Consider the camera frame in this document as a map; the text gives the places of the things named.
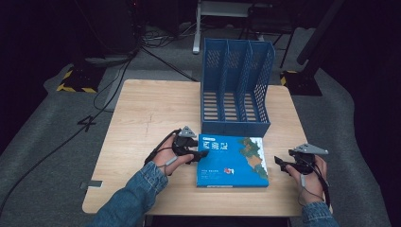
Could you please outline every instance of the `person's right arm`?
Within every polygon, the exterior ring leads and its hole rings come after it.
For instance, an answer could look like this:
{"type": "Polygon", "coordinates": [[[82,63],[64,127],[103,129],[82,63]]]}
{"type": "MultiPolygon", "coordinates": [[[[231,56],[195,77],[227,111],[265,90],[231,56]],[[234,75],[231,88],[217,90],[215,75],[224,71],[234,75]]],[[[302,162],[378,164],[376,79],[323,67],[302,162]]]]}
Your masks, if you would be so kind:
{"type": "MultiPolygon", "coordinates": [[[[326,180],[326,162],[321,157],[315,155],[315,163],[326,180]]],[[[304,204],[302,217],[305,227],[339,226],[323,201],[323,188],[316,173],[312,172],[305,175],[305,186],[302,186],[301,173],[290,165],[287,165],[286,169],[298,185],[300,202],[304,204]]]]}

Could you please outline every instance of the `magazine rack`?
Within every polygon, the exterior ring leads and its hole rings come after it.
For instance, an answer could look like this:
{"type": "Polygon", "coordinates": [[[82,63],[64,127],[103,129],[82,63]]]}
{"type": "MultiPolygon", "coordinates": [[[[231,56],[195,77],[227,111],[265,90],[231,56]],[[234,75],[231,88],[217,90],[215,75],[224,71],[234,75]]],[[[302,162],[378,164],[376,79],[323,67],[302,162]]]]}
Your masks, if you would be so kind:
{"type": "Polygon", "coordinates": [[[205,39],[201,132],[263,137],[265,106],[275,52],[270,42],[205,39]]]}

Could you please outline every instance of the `book cover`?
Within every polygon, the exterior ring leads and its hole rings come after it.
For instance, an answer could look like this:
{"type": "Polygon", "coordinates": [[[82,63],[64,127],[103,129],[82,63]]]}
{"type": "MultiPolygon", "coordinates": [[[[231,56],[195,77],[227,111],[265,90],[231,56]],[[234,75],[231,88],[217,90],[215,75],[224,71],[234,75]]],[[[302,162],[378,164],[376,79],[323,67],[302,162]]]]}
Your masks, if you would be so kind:
{"type": "Polygon", "coordinates": [[[198,162],[198,187],[269,186],[262,138],[200,134],[198,149],[209,150],[198,162]]]}

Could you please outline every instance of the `gray carpet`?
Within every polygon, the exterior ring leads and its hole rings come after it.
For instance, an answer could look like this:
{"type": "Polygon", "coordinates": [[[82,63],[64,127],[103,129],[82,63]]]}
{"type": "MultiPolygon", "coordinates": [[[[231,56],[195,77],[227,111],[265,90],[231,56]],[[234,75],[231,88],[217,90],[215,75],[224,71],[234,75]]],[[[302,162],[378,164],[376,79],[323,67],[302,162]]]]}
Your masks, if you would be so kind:
{"type": "MultiPolygon", "coordinates": [[[[270,84],[280,84],[279,73],[283,70],[302,70],[296,57],[312,32],[302,29],[296,32],[283,69],[277,67],[283,51],[277,51],[270,84]]],[[[238,35],[239,30],[232,28],[202,33],[202,37],[224,39],[236,39],[238,35]]],[[[150,51],[200,79],[202,52],[193,55],[192,42],[190,36],[150,51]]],[[[285,43],[283,39],[277,45],[285,43]]],[[[0,156],[1,200],[24,173],[81,127],[77,125],[81,119],[97,114],[94,103],[103,107],[112,87],[107,85],[120,68],[107,69],[99,86],[100,90],[106,89],[100,94],[56,92],[70,66],[66,65],[44,84],[47,98],[0,156]]],[[[127,75],[141,70],[163,71],[164,79],[184,79],[144,52],[132,61],[127,75]]],[[[318,71],[315,78],[323,96],[294,96],[293,100],[308,142],[330,151],[324,159],[329,167],[335,218],[341,226],[390,226],[379,187],[357,147],[352,98],[324,71],[318,71]]],[[[7,201],[0,226],[83,226],[90,221],[93,216],[81,209],[85,191],[79,185],[91,179],[112,116],[112,113],[100,114],[88,132],[81,132],[37,166],[7,201]]],[[[292,226],[302,226],[300,218],[291,221],[292,226]]]]}

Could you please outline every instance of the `denim sleeve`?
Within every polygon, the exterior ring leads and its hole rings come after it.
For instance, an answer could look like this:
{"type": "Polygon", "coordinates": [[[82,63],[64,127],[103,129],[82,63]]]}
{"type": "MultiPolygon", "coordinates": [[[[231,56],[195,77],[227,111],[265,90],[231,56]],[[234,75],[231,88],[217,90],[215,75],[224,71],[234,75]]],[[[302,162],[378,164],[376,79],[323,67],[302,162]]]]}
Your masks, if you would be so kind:
{"type": "Polygon", "coordinates": [[[305,227],[337,227],[330,210],[323,201],[312,202],[302,209],[302,218],[305,227]]]}
{"type": "Polygon", "coordinates": [[[153,163],[147,163],[116,191],[87,226],[134,226],[155,203],[167,185],[167,177],[153,163]]]}

